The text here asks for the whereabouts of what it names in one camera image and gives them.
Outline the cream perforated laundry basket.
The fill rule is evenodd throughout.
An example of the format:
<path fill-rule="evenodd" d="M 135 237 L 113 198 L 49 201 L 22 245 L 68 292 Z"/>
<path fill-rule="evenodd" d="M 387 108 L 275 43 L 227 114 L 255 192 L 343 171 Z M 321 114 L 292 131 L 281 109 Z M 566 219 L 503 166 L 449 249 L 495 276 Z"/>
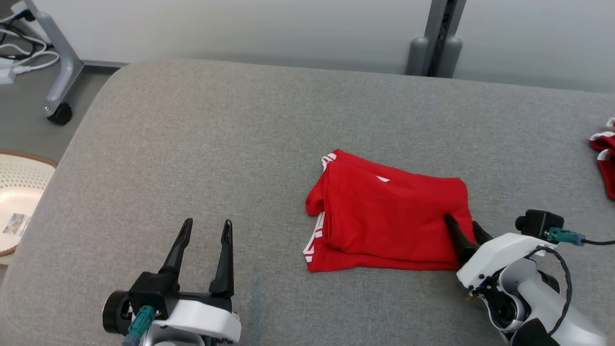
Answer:
<path fill-rule="evenodd" d="M 8 266 L 21 238 L 2 234 L 13 215 L 32 217 L 57 163 L 42 156 L 0 149 L 0 266 Z"/>

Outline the grey metal partition post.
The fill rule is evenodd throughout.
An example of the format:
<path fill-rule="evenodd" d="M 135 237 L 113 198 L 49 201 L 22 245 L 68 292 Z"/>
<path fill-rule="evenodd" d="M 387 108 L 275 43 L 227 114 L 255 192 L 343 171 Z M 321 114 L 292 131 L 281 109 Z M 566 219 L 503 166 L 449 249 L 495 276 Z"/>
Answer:
<path fill-rule="evenodd" d="M 467 0 L 430 0 L 422 37 L 409 44 L 406 76 L 452 78 L 463 41 L 457 37 Z"/>

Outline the red white-trimmed garment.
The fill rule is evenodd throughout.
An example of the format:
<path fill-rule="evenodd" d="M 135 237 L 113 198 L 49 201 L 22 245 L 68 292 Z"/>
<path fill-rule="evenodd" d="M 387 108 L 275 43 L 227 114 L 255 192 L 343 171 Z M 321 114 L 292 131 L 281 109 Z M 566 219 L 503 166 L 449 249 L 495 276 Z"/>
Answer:
<path fill-rule="evenodd" d="M 615 201 L 615 117 L 609 118 L 606 126 L 609 130 L 593 134 L 589 145 L 598 152 L 597 163 L 607 197 Z"/>

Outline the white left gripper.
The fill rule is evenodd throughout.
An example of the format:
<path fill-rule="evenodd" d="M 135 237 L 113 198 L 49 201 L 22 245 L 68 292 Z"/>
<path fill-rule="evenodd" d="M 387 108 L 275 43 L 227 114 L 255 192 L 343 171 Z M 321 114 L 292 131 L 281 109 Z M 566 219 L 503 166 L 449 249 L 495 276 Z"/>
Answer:
<path fill-rule="evenodd" d="M 160 269 L 165 289 L 176 289 L 185 249 L 190 243 L 193 219 L 187 218 Z M 155 322 L 157 345 L 236 345 L 242 326 L 233 311 L 234 248 L 233 224 L 222 228 L 221 252 L 209 294 L 180 293 L 180 300 L 169 319 Z"/>

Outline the red white-striped garment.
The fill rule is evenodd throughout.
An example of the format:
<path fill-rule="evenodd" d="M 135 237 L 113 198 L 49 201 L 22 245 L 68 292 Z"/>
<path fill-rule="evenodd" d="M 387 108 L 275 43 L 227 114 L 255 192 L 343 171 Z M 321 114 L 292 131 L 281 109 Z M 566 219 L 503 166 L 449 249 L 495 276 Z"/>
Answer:
<path fill-rule="evenodd" d="M 411 173 L 336 149 L 305 201 L 317 218 L 303 250 L 309 273 L 369 267 L 458 270 L 444 217 L 475 242 L 467 186 L 458 177 Z"/>

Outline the paper label in basket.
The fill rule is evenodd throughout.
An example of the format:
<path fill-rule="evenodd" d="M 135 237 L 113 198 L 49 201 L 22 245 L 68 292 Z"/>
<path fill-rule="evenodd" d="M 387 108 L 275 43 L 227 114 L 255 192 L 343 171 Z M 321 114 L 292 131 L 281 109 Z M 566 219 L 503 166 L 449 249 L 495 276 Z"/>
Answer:
<path fill-rule="evenodd" d="M 30 220 L 30 215 L 13 213 L 2 229 L 2 234 L 21 238 L 24 236 Z"/>

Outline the black castor wheel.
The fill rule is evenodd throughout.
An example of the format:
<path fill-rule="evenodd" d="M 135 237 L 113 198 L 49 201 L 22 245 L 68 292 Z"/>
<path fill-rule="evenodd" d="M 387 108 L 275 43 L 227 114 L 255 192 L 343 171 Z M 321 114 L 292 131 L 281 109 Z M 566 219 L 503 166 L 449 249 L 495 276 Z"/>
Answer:
<path fill-rule="evenodd" d="M 48 121 L 57 126 L 67 125 L 73 117 L 73 110 L 68 103 L 63 102 L 53 114 L 47 117 Z"/>

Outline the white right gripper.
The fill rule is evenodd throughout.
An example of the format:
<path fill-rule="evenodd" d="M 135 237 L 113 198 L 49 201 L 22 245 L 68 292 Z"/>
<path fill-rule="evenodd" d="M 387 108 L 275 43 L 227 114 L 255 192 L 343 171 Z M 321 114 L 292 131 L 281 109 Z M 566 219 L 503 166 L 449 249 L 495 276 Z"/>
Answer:
<path fill-rule="evenodd" d="M 465 288 L 477 288 L 486 276 L 494 276 L 514 261 L 525 258 L 539 246 L 557 248 L 557 245 L 526 235 L 508 233 L 493 238 L 476 221 L 472 222 L 475 237 L 473 243 L 463 234 L 459 223 L 451 214 L 444 215 L 444 223 L 459 265 L 462 265 L 456 276 Z"/>

